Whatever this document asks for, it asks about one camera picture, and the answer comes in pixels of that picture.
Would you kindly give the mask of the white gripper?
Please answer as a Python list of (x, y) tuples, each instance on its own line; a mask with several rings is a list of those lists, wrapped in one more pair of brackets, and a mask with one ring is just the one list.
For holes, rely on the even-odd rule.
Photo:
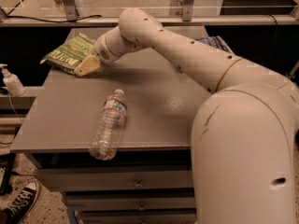
[(120, 57), (115, 55), (107, 45), (107, 37), (101, 35), (93, 45), (93, 55), (88, 55), (74, 70), (77, 77), (85, 77), (100, 67), (100, 62), (113, 63)]

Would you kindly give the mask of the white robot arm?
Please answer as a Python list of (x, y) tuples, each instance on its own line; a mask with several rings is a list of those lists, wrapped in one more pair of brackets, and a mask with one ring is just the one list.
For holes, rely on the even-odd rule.
[(293, 149), (299, 91), (281, 74), (164, 28), (128, 8), (76, 68), (151, 48), (210, 97), (192, 125), (192, 179), (199, 224), (296, 224)]

